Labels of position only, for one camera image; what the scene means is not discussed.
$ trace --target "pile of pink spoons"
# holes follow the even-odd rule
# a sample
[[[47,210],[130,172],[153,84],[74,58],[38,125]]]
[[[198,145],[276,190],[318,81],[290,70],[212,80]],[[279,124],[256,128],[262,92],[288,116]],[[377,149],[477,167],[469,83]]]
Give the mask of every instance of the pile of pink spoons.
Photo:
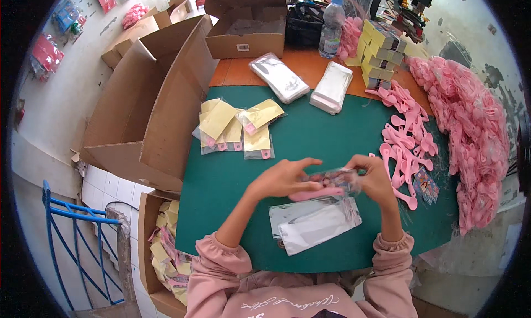
[[[391,89],[379,88],[377,91],[366,89],[365,92],[380,96],[384,105],[394,106],[405,117],[402,119],[400,116],[393,115],[391,116],[392,125],[386,123],[382,130],[384,143],[380,145],[380,154],[391,179],[395,196],[406,202],[409,209],[415,210],[418,201],[411,178],[422,166],[428,171],[433,170],[432,161],[425,159],[424,156],[439,153],[437,144],[433,142],[432,134],[424,128],[424,122],[428,122],[428,114],[411,97],[408,89],[403,89],[395,80],[391,80]],[[389,171],[389,158],[397,162],[393,174]],[[404,195],[397,190],[404,182],[408,185],[411,196]]]
[[[449,133],[450,174],[457,187],[461,235],[483,228],[500,204],[508,169],[509,139],[504,109],[470,69],[438,56],[408,58],[411,74],[428,92],[443,133]]]

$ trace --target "bottle label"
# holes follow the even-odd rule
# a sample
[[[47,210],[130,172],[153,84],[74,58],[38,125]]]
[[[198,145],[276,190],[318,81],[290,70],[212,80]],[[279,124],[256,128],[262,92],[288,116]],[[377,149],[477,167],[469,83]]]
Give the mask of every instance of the bottle label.
[[[339,39],[328,39],[324,41],[323,52],[325,53],[337,53],[339,48]]]

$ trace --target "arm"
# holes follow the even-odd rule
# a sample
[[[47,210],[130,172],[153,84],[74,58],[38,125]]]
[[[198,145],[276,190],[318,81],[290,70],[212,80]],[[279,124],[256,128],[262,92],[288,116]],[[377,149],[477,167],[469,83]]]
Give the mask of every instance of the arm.
[[[260,200],[320,190],[316,182],[299,182],[303,169],[320,160],[282,160],[254,180],[217,232],[196,242],[199,253],[192,261],[194,273],[188,283],[187,318],[221,317],[228,298],[238,290],[238,274],[250,272],[251,259],[239,245],[247,223]]]
[[[409,284],[413,272],[411,249],[413,237],[402,230],[398,202],[391,187],[383,161],[378,157],[354,155],[346,168],[365,169],[361,178],[362,190],[380,206],[382,232],[376,236],[376,251],[372,262],[374,274],[364,282],[367,302],[358,303],[364,309],[370,304],[386,317],[417,317]]]

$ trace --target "barcode label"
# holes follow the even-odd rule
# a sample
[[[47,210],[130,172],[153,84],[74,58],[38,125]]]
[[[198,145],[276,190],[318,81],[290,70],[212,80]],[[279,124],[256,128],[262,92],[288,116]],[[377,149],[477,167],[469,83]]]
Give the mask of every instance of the barcode label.
[[[249,44],[237,44],[238,52],[249,52]]]

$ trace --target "person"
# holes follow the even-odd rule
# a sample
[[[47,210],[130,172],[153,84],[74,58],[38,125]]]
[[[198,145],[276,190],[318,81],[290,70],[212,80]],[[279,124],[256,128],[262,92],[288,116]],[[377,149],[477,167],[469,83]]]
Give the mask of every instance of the person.
[[[304,168],[320,164],[312,158],[282,160],[265,170],[247,187],[218,231],[196,242],[199,256],[192,261],[185,318],[417,317],[408,289],[414,241],[402,230],[398,202],[378,157],[354,155],[345,166],[366,170],[362,190],[381,212],[381,233],[373,243],[373,273],[363,285],[364,301],[352,301],[338,280],[269,271],[238,278],[252,269],[239,243],[257,203],[270,196],[322,189],[317,182],[298,181],[306,176]]]

